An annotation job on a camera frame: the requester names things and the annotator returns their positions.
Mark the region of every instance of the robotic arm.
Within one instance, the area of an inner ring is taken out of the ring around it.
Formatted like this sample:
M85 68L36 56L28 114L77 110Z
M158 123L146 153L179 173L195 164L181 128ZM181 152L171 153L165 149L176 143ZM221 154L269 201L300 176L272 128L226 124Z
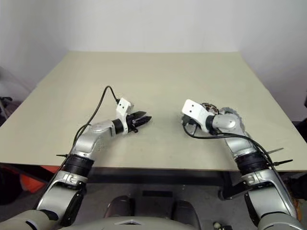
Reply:
M256 142L249 138L234 110L218 111L213 105L186 100L182 113L183 127L189 136L194 137L186 130L190 124L205 133L225 138L244 184L251 188L245 194L245 201L259 230L304 229L296 219L295 207L278 173Z
M147 123L151 116L138 111L121 98L116 108L117 118L93 124L75 142L70 154L49 183L33 210L23 212L0 224L2 230L49 230L55 226L70 226L77 216L86 193L87 176L96 157L117 134L134 131Z

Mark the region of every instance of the white wall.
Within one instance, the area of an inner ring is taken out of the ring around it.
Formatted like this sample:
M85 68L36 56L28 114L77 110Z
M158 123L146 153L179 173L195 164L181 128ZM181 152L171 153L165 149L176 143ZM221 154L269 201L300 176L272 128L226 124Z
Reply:
M25 99L66 53L48 0L0 0L0 95Z
M239 50L292 120L307 116L306 0L0 1L0 66L21 97L66 49Z

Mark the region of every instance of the floor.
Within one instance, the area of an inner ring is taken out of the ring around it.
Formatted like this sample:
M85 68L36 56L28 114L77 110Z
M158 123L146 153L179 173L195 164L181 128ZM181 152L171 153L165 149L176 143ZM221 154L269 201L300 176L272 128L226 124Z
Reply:
M189 201L198 213L202 229L212 230L214 221L232 225L234 230L255 230L245 205L243 196L221 201L217 198L218 187L193 185L145 185L145 184L88 184L88 192L83 200L75 224L101 218L108 203L121 195L135 196L143 190L172 191L178 199ZM31 209L40 194L22 194L14 203L0 206L0 221ZM302 206L303 224L307 226L307 205Z

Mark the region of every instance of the orange object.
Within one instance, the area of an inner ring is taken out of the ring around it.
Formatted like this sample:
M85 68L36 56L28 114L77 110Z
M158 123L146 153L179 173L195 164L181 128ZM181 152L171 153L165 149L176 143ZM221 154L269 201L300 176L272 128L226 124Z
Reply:
M59 166L42 166L42 167L53 173L55 173L59 169ZM40 188L42 188L45 185L43 182L37 181L23 174L20 175L20 183L23 189L25 191L29 191L30 193L37 192Z

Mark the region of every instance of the beige tabletop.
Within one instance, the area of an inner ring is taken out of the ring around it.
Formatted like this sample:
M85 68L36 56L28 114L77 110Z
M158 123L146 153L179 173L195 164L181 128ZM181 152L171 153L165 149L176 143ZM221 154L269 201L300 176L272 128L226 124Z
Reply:
M0 128L0 162L60 165L77 129L106 85L153 118L139 133L119 135L95 166L237 170L223 140L188 137L180 123L186 99L231 107L278 170L307 170L307 144L239 53L69 52ZM93 122L115 119L108 92Z

